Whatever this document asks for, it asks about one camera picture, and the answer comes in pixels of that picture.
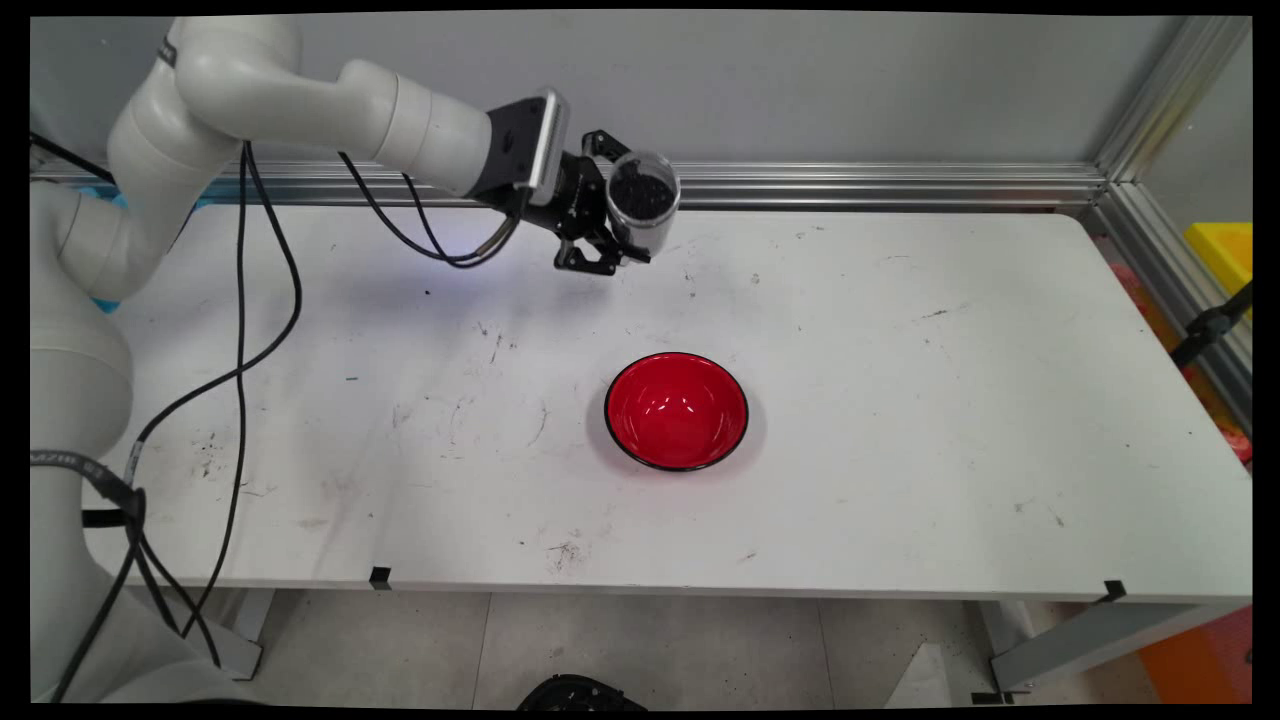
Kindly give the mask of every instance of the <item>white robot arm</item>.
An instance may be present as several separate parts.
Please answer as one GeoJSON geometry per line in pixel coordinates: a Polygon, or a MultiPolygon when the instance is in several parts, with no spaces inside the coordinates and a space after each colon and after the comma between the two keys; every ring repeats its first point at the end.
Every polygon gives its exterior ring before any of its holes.
{"type": "MultiPolygon", "coordinates": [[[[132,404],[128,346],[92,299],[141,288],[195,201],[244,140],[346,150],[453,195],[525,214],[561,240],[554,265],[612,275],[646,263],[626,227],[605,227],[593,156],[626,147],[589,133],[563,151],[567,106],[547,90],[489,113],[364,60],[337,82],[297,74],[288,17],[178,18],[108,143],[123,209],[51,183],[31,184],[31,447],[106,452],[132,404]],[[586,238],[602,258],[588,260],[586,238]]],[[[31,469],[31,697],[49,700],[110,584],[81,528],[81,477],[31,469]]],[[[122,593],[67,700],[238,697],[225,675],[122,593]]]]}

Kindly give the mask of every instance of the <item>gray wall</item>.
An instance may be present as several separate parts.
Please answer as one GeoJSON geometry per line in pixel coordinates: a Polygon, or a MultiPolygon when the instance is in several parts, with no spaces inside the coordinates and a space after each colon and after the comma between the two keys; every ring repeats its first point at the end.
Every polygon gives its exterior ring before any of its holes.
{"type": "MultiPolygon", "coordinates": [[[[1178,18],[783,10],[303,15],[303,73],[366,58],[479,108],[552,83],[571,137],[676,160],[1088,160],[1178,18]]],[[[168,18],[36,18],[31,122],[101,156],[168,18]]],[[[330,158],[271,147],[268,159],[330,158]]]]}
{"type": "Polygon", "coordinates": [[[1253,222],[1253,33],[1143,176],[1179,231],[1253,222]]]}

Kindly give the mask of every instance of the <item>table leg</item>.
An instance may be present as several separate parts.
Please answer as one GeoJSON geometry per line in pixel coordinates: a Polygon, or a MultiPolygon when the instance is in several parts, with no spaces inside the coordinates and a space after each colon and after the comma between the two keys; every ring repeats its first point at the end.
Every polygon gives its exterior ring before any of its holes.
{"type": "Polygon", "coordinates": [[[1239,609],[1235,605],[1103,602],[1032,637],[1021,623],[1025,610],[1019,612],[1012,607],[1016,605],[1021,603],[983,603],[983,620],[996,653],[991,669],[1001,692],[1029,691],[1037,684],[1083,673],[1239,609]]]}
{"type": "MultiPolygon", "coordinates": [[[[140,602],[155,609],[155,603],[151,601],[151,596],[146,588],[133,587],[129,589],[140,602]]],[[[275,591],[273,589],[244,591],[244,597],[236,612],[232,629],[212,620],[205,620],[205,624],[209,626],[209,634],[218,647],[223,670],[233,680],[252,680],[257,673],[259,661],[262,659],[262,646],[257,644],[257,638],[261,634],[262,623],[266,619],[266,612],[271,606],[271,597],[274,594],[275,591]]],[[[191,612],[180,602],[170,600],[169,611],[173,614],[173,619],[178,623],[179,628],[191,618],[191,612]]],[[[191,629],[187,642],[196,648],[196,652],[209,657],[209,646],[205,644],[205,637],[200,633],[198,628],[191,629]]]]}
{"type": "Polygon", "coordinates": [[[262,624],[266,623],[266,614],[271,610],[274,597],[275,591],[271,588],[246,589],[239,610],[236,611],[232,630],[248,642],[256,643],[262,634],[262,624]]]}

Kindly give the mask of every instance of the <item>red bowl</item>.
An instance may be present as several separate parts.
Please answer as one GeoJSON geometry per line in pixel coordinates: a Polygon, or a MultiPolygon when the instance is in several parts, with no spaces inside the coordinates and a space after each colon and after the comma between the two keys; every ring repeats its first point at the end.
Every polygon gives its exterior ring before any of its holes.
{"type": "Polygon", "coordinates": [[[631,457],[659,470],[699,470],[746,434],[746,395],[728,370],[687,352],[627,365],[604,396],[604,424],[631,457]]]}

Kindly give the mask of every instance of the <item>wire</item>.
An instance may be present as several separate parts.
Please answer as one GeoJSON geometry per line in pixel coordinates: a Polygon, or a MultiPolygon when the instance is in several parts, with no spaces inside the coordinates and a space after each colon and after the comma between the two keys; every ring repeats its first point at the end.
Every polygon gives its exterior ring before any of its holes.
{"type": "MultiPolygon", "coordinates": [[[[124,536],[129,538],[129,544],[138,544],[138,536],[142,532],[142,524],[132,519],[124,521],[124,536]]],[[[138,573],[142,575],[142,583],[147,587],[147,593],[151,594],[151,602],[156,606],[156,611],[160,612],[160,619],[164,624],[169,626],[170,630],[178,632],[178,623],[173,619],[173,612],[169,611],[169,603],[165,601],[164,596],[160,594],[160,585],[156,584],[155,577],[151,574],[151,568],[147,566],[147,559],[142,555],[137,557],[138,573]]]]}
{"type": "MultiPolygon", "coordinates": [[[[146,495],[142,489],[138,489],[138,502],[141,506],[146,506],[146,495]]],[[[138,552],[138,536],[134,534],[129,538],[129,550],[124,553],[124,564],[120,565],[120,571],[115,574],[115,582],[111,583],[110,589],[106,591],[106,597],[102,598],[102,605],[97,607],[97,614],[93,616],[93,621],[90,623],[88,629],[84,630],[84,635],[81,638],[79,646],[76,647],[76,653],[72,655],[70,661],[63,670],[61,679],[58,680],[58,687],[54,689],[54,696],[50,702],[61,702],[67,696],[67,689],[70,688],[72,680],[76,678],[76,671],[79,670],[82,662],[84,662],[84,656],[88,655],[90,646],[93,644],[93,639],[97,637],[99,630],[102,629],[102,624],[106,623],[106,616],[111,612],[111,606],[115,605],[115,598],[120,594],[120,588],[124,587],[124,579],[129,577],[129,570],[133,568],[133,560],[138,552]]]]}
{"type": "MultiPolygon", "coordinates": [[[[253,164],[248,151],[250,143],[244,143],[244,149],[241,151],[241,213],[239,213],[239,228],[236,232],[236,293],[239,306],[239,329],[236,338],[236,366],[241,368],[244,365],[244,210],[247,205],[246,199],[246,183],[244,183],[244,168],[246,165],[252,165],[255,178],[257,177],[257,167],[253,164]]],[[[262,201],[269,202],[265,193],[261,193],[262,201]]],[[[214,583],[218,582],[218,574],[223,570],[223,561],[227,559],[227,547],[230,544],[232,539],[232,527],[236,524],[236,503],[239,501],[239,483],[241,477],[244,471],[244,442],[247,430],[247,419],[244,414],[244,374],[241,373],[236,375],[236,396],[239,400],[239,414],[241,414],[241,430],[239,430],[239,450],[236,456],[236,477],[232,480],[232,502],[227,509],[227,530],[223,533],[223,546],[218,551],[218,562],[214,564],[214,571],[209,575],[209,583],[205,584],[204,592],[200,593],[200,600],[196,601],[196,612],[187,620],[187,625],[182,629],[182,637],[187,637],[191,632],[191,624],[198,618],[200,611],[205,607],[205,601],[209,600],[209,593],[214,589],[214,583]]]]}
{"type": "Polygon", "coordinates": [[[169,415],[172,415],[175,410],[178,410],[183,405],[214,389],[215,387],[223,384],[224,382],[246,373],[262,360],[266,360],[266,357],[271,355],[271,352],[275,352],[275,348],[279,347],[282,342],[284,342],[284,338],[289,337],[289,333],[293,332],[293,325],[296,325],[298,322],[298,315],[301,315],[302,313],[302,278],[298,277],[298,265],[293,260],[293,252],[289,251],[288,241],[284,240],[284,231],[280,229],[280,222],[275,217],[275,209],[271,206],[271,200],[266,196],[266,188],[262,187],[262,178],[259,176],[257,165],[253,161],[252,143],[246,141],[244,151],[248,158],[250,173],[253,176],[253,184],[257,188],[259,197],[261,197],[262,200],[262,208],[266,210],[266,218],[271,222],[271,229],[275,231],[275,238],[279,241],[280,252],[284,255],[284,261],[289,266],[289,277],[293,281],[293,313],[289,315],[289,322],[284,324],[284,329],[280,331],[280,334],[278,334],[275,340],[273,340],[271,343],[266,346],[265,350],[255,355],[252,360],[244,363],[243,365],[238,365],[234,370],[223,373],[221,375],[209,380],[207,383],[197,387],[196,389],[188,392],[187,395],[183,395],[178,400],[174,400],[173,402],[169,404],[168,407],[161,410],[159,414],[156,414],[155,418],[151,418],[151,420],[147,421],[147,424],[142,428],[142,432],[138,433],[138,438],[133,442],[133,448],[129,451],[129,461],[124,470],[124,482],[128,483],[131,487],[133,486],[133,477],[137,473],[137,465],[138,465],[138,459],[142,455],[142,447],[146,445],[147,438],[151,437],[151,433],[155,432],[155,429],[160,425],[160,423],[163,423],[169,415]]]}
{"type": "Polygon", "coordinates": [[[35,132],[27,131],[27,136],[28,136],[28,138],[31,141],[31,145],[35,145],[36,147],[40,147],[41,150],[45,150],[46,152],[52,152],[54,155],[61,158],[63,160],[67,160],[68,163],[70,163],[73,165],[76,165],[77,168],[84,170],[86,173],[95,174],[99,178],[101,178],[101,179],[104,179],[104,181],[106,181],[106,182],[109,182],[111,184],[115,184],[115,176],[113,176],[111,173],[109,173],[106,170],[106,168],[102,168],[101,165],[96,165],[93,163],[90,163],[88,160],[81,158],[79,155],[72,152],[70,150],[67,150],[65,147],[58,145],[56,142],[54,142],[54,141],[51,141],[51,140],[49,140],[46,137],[41,137],[40,135],[36,135],[35,132]]]}
{"type": "Polygon", "coordinates": [[[205,635],[205,644],[209,646],[209,657],[214,661],[214,665],[216,667],[221,667],[223,661],[218,656],[218,646],[214,644],[214,637],[209,633],[209,625],[205,624],[205,618],[196,611],[196,603],[191,601],[191,596],[187,594],[187,591],[183,589],[182,584],[174,579],[174,577],[169,573],[169,569],[164,566],[164,562],[160,562],[160,559],[156,557],[155,551],[151,550],[151,543],[147,542],[146,533],[142,534],[141,539],[142,539],[142,552],[145,552],[147,557],[151,559],[151,562],[155,564],[156,570],[160,571],[160,577],[163,577],[165,582],[169,583],[169,587],[172,587],[174,592],[178,593],[178,597],[182,598],[183,605],[186,605],[187,609],[191,611],[191,616],[196,619],[196,625],[200,626],[200,634],[205,635]]]}
{"type": "Polygon", "coordinates": [[[383,224],[387,225],[387,229],[392,231],[392,234],[399,238],[401,242],[403,242],[415,252],[425,255],[433,260],[442,260],[449,264],[451,266],[460,269],[475,268],[477,265],[481,265],[486,263],[494,254],[502,250],[502,247],[507,245],[507,241],[511,240],[511,234],[516,231],[516,225],[520,223],[520,217],[524,215],[525,208],[529,204],[530,191],[529,188],[525,188],[521,191],[521,201],[516,214],[503,220],[503,223],[498,225],[498,229],[494,231],[492,236],[489,236],[489,240],[480,243],[479,247],[476,247],[471,252],[467,252],[466,255],[448,255],[444,251],[444,249],[440,247],[440,243],[435,240],[435,233],[431,232],[430,223],[426,222],[426,211],[422,210],[422,200],[417,195],[417,188],[413,187],[413,181],[410,179],[408,176],[401,173],[401,177],[404,178],[404,183],[408,184],[410,193],[413,196],[413,205],[417,208],[417,214],[422,219],[422,228],[426,231],[426,237],[428,240],[431,241],[431,245],[436,250],[436,252],[431,252],[430,250],[410,240],[408,236],[401,232],[401,229],[396,227],[394,223],[392,223],[390,218],[387,217],[381,206],[378,204],[378,200],[374,199],[374,193],[369,191],[369,186],[365,184],[365,179],[360,177],[360,172],[356,170],[356,165],[351,161],[351,158],[348,158],[347,154],[342,151],[338,152],[338,156],[342,158],[343,164],[347,165],[347,170],[351,173],[351,177],[355,178],[356,184],[360,187],[361,195],[365,196],[365,201],[367,201],[369,206],[372,208],[374,214],[378,215],[378,219],[380,219],[383,224]],[[475,263],[466,263],[467,260],[475,260],[475,263]]]}

